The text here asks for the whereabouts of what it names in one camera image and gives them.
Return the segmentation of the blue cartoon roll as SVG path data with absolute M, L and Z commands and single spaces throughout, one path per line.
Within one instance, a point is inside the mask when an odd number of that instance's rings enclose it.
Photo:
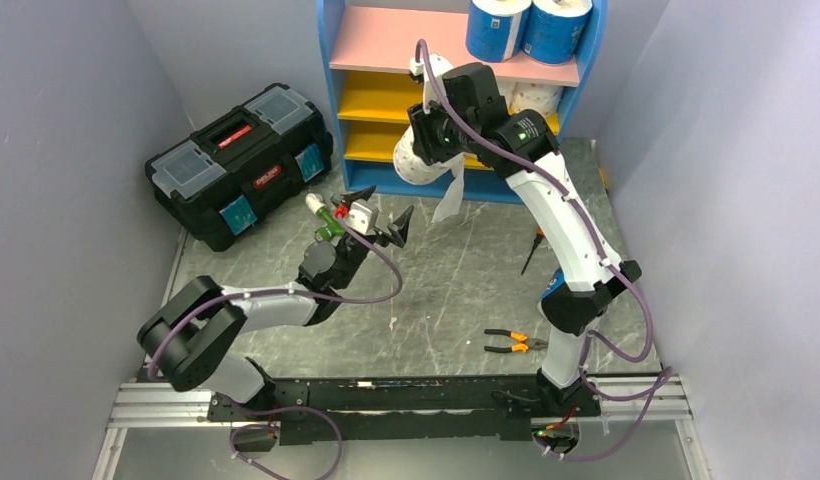
M 532 60 L 560 65 L 573 56 L 593 9 L 590 0 L 537 0 L 529 10 L 522 51 Z

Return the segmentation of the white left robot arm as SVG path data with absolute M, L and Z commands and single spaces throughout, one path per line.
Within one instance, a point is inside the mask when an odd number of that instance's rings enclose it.
M 263 288 L 218 284 L 211 276 L 189 281 L 140 328 L 137 342 L 149 357 L 147 377 L 164 379 L 175 391 L 208 388 L 233 400 L 250 420 L 273 406 L 275 385 L 254 360 L 230 348 L 243 333 L 277 327 L 311 327 L 326 321 L 350 298 L 342 296 L 368 255 L 378 256 L 396 277 L 383 296 L 356 298 L 354 304 L 386 302 L 397 296 L 404 279 L 385 247 L 406 246 L 414 208 L 408 206 L 385 227 L 369 200 L 374 187 L 337 194 L 329 203 L 309 194 L 305 203 L 324 222 L 327 237 L 307 247 L 296 278 Z

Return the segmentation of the white dotted roll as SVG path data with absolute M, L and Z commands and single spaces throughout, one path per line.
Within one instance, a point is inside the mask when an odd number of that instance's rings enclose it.
M 507 81 L 507 80 L 498 80 L 497 87 L 499 93 L 504 97 L 506 106 L 508 109 L 511 108 L 514 90 L 515 90 L 516 83 L 514 81 Z

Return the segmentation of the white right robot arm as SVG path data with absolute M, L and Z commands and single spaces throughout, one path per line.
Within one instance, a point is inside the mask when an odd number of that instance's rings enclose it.
M 538 305 L 551 330 L 536 392 L 543 411 L 560 415 L 583 384 L 589 330 L 641 269 L 622 260 L 598 230 L 546 119 L 534 110 L 511 113 L 489 66 L 453 67 L 435 58 L 413 60 L 409 71 L 423 99 L 408 110 L 410 126 L 393 154 L 396 172 L 425 185 L 458 173 L 465 155 L 475 156 L 528 208 L 559 262 Z

